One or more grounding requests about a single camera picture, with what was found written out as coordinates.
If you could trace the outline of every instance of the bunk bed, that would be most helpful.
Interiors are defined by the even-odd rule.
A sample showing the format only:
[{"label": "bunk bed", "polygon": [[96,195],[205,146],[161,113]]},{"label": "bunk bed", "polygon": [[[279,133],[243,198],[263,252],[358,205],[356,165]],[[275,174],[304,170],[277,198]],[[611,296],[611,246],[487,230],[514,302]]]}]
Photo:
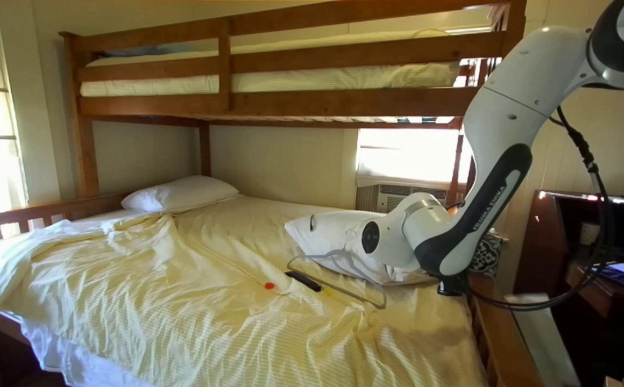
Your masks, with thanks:
[{"label": "bunk bed", "polygon": [[[279,38],[283,33],[289,34],[297,29],[350,25],[388,18],[443,16],[471,9],[487,9],[489,19],[487,25],[467,33],[352,34],[331,38],[331,44],[330,38],[294,38],[284,44],[284,48],[243,38],[252,34]],[[337,130],[412,124],[429,130],[435,126],[435,116],[451,116],[448,124],[459,126],[459,119],[465,113],[477,86],[520,38],[522,25],[525,0],[432,0],[322,2],[96,37],[62,33],[71,62],[71,131],[81,198],[65,205],[0,212],[0,239],[5,239],[6,223],[10,225],[8,230],[16,228],[16,235],[19,235],[30,232],[35,223],[52,225],[57,219],[81,219],[120,208],[120,195],[99,198],[93,120],[201,126],[202,174],[208,174],[210,162],[208,126],[221,123],[322,124]],[[309,72],[322,74],[335,68],[360,68],[360,74],[390,68],[396,74],[403,66],[408,74],[429,76],[417,80],[417,84],[331,84],[321,88],[307,86],[305,91],[289,84],[250,84],[271,74],[275,80],[283,80],[287,74],[304,74],[304,77]],[[198,80],[206,81],[208,88],[178,84],[176,93],[164,88],[166,80],[169,84]],[[489,277],[473,275],[471,285],[483,294],[500,296]],[[483,368],[483,383],[542,384],[514,317],[477,298],[467,298],[467,306],[471,324],[465,336],[473,338],[479,356],[476,368]],[[19,330],[18,322],[0,313],[2,333],[24,341]]]}]

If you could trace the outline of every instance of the top bunk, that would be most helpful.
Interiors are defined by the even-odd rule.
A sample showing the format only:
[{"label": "top bunk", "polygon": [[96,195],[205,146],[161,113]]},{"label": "top bunk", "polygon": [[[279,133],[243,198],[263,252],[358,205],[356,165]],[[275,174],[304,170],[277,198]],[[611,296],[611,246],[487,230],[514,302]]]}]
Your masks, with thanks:
[{"label": "top bunk", "polygon": [[73,120],[423,126],[465,113],[522,25],[525,0],[407,0],[62,37]]}]

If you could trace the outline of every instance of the white bed sheet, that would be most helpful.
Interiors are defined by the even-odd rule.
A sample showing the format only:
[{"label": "white bed sheet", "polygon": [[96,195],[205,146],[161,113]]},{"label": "white bed sheet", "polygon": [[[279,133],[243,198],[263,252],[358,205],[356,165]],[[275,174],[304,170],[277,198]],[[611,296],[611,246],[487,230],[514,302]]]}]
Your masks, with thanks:
[{"label": "white bed sheet", "polygon": [[[345,44],[371,44],[371,40],[398,40],[398,38],[423,38],[435,37],[435,31],[422,33],[386,33],[386,34],[346,34],[305,40],[275,40],[258,46],[234,46],[233,54],[252,52],[283,52],[304,48],[326,48]],[[101,59],[91,66],[115,66],[131,62],[161,62],[184,59],[208,59],[218,52],[171,52],[171,54],[144,54],[123,59]],[[234,93],[283,93],[283,91],[361,91],[361,88],[435,88],[451,86],[459,76],[457,62],[435,65],[403,65],[403,66],[345,66],[345,68],[305,68],[305,72],[264,72],[264,74],[237,74],[233,77]],[[215,95],[219,93],[218,76],[195,77],[158,77],[158,80],[103,80],[84,81],[81,97],[130,97],[130,95]]]},{"label": "white bed sheet", "polygon": [[[109,377],[109,380],[94,378],[96,384],[141,384],[141,380],[150,384],[229,384],[243,380],[253,384],[485,384],[469,312],[461,298],[439,296],[435,285],[391,288],[388,310],[374,310],[333,290],[312,293],[284,275],[297,248],[283,223],[314,210],[321,208],[237,198],[164,219],[181,232],[181,244],[198,252],[194,258],[210,269],[198,273],[188,263],[158,263],[146,256],[149,266],[141,271],[142,280],[178,265],[184,271],[178,275],[190,275],[191,283],[171,281],[173,285],[158,288],[159,281],[146,281],[156,288],[141,285],[142,296],[130,296],[136,280],[117,277],[117,288],[109,288],[115,293],[99,293],[103,298],[93,302],[76,293],[87,306],[93,302],[99,308],[115,306],[120,310],[128,302],[136,304],[137,298],[159,296],[159,293],[169,296],[164,304],[141,304],[141,308],[146,308],[144,321],[136,321],[137,324],[125,321],[125,326],[117,326],[120,332],[115,332],[113,322],[117,318],[109,313],[96,318],[106,318],[106,324],[113,326],[94,326],[93,313],[88,310],[78,312],[84,306],[78,306],[76,298],[47,298],[60,283],[66,283],[66,288],[84,288],[81,281],[93,281],[94,288],[109,285],[96,281],[103,277],[94,277],[94,269],[79,271],[81,266],[76,266],[65,271],[57,265],[47,266],[47,260],[59,260],[59,256],[30,256],[28,263],[32,266],[43,263],[49,269],[47,275],[25,277],[10,294],[0,293],[0,310],[13,310],[25,318],[24,332],[38,347],[35,351],[38,362],[47,370],[60,368],[73,384],[87,383],[81,374]],[[158,330],[150,322],[158,318],[156,313],[164,313],[169,304],[181,302],[176,293],[185,296],[194,293],[191,285],[208,290],[205,294],[210,296],[213,306],[206,302],[181,304],[184,313],[173,317],[175,321],[164,332],[161,322],[158,324],[159,332],[153,332]],[[166,336],[161,347],[150,339],[159,336]],[[178,359],[176,351],[185,341],[191,341],[184,349],[190,351],[188,359]]]}]

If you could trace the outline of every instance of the wrinkled bed sheet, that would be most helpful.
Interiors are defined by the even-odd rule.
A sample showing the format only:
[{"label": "wrinkled bed sheet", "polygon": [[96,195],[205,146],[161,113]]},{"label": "wrinkled bed sheet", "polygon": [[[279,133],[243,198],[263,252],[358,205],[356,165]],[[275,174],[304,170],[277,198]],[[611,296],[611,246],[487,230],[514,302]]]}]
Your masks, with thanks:
[{"label": "wrinkled bed sheet", "polygon": [[377,310],[284,273],[283,223],[312,210],[237,198],[57,223],[2,252],[0,312],[149,384],[485,384],[463,298],[390,288]]}]

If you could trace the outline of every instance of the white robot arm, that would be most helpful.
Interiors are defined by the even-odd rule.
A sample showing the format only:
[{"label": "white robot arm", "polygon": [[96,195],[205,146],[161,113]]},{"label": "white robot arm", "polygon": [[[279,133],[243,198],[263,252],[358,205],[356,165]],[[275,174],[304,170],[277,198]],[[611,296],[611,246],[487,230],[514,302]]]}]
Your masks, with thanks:
[{"label": "white robot arm", "polygon": [[427,195],[404,198],[386,219],[364,225],[365,258],[390,266],[417,258],[443,281],[465,273],[483,235],[527,174],[539,130],[578,86],[624,88],[624,0],[611,2],[592,33],[542,29],[522,38],[465,113],[476,158],[465,207],[451,216]]}]

